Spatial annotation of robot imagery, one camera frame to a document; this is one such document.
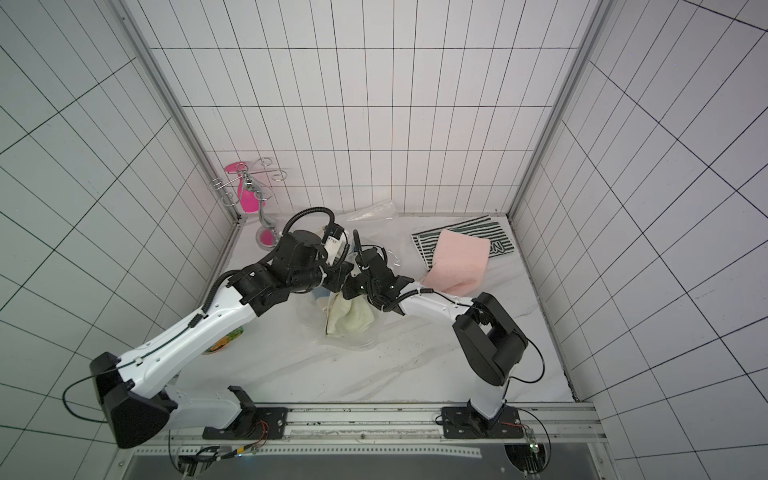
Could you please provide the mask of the light green towel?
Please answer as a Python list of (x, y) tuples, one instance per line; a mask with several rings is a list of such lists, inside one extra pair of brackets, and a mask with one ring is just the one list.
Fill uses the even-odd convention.
[(347, 338), (368, 330), (376, 317), (366, 296), (351, 300), (342, 294), (332, 294), (328, 301), (325, 333), (331, 337)]

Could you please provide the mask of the pink towel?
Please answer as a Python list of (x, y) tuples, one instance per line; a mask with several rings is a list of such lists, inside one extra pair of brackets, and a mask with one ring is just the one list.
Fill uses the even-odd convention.
[(443, 230), (438, 237), (432, 267), (421, 283), (446, 294), (468, 296), (482, 283), (490, 246), (488, 239)]

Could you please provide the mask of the blue and cream towel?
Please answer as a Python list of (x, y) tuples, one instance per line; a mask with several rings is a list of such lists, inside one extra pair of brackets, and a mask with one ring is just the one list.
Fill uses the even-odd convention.
[(332, 295), (332, 292), (325, 287), (318, 287), (312, 291), (312, 295), (315, 299), (327, 300)]

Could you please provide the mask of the clear plastic vacuum bag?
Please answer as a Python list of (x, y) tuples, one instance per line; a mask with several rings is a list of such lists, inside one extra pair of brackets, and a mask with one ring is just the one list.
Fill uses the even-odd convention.
[(293, 215), (274, 249), (234, 274), (228, 284), (257, 316), (293, 294), (327, 290), (325, 333), (329, 336), (361, 333), (379, 312), (405, 315), (407, 301), (414, 315), (438, 319), (452, 319), (455, 310), (465, 306), (457, 297), (394, 274), (387, 251), (364, 245), (359, 233), (349, 233), (327, 207), (310, 207)]

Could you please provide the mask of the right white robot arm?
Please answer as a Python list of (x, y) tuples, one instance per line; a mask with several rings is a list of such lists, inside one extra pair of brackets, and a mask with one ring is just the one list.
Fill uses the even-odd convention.
[(509, 374), (529, 340), (492, 294), (468, 296), (484, 278), (490, 241), (442, 230), (432, 268), (417, 281), (394, 274), (381, 250), (363, 245), (358, 232), (353, 240), (359, 274), (346, 280), (344, 297), (363, 295), (383, 313), (450, 325), (476, 378), (468, 417), (485, 428), (494, 425), (505, 405)]

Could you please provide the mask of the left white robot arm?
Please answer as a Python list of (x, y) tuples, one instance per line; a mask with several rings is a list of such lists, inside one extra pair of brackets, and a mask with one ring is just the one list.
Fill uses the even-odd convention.
[(165, 332), (119, 356), (105, 352), (94, 359), (97, 400), (117, 446), (130, 449), (164, 430), (194, 427), (224, 439), (260, 437), (258, 409), (242, 388), (196, 396), (169, 384), (217, 341), (290, 295), (342, 280), (348, 248), (338, 224), (321, 236), (287, 232), (260, 261), (221, 274), (203, 305)]

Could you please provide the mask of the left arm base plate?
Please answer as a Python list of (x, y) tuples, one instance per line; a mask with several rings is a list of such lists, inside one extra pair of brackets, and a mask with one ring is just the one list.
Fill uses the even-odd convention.
[(241, 412), (227, 427), (206, 427), (205, 440), (255, 442), (279, 440), (284, 436), (288, 409), (284, 407), (249, 407)]

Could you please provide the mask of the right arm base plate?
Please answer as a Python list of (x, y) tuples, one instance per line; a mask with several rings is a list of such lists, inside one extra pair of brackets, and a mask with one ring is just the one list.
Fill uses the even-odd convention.
[(446, 439), (454, 440), (522, 439), (525, 430), (518, 410), (506, 405), (491, 419), (471, 406), (443, 407), (436, 423)]

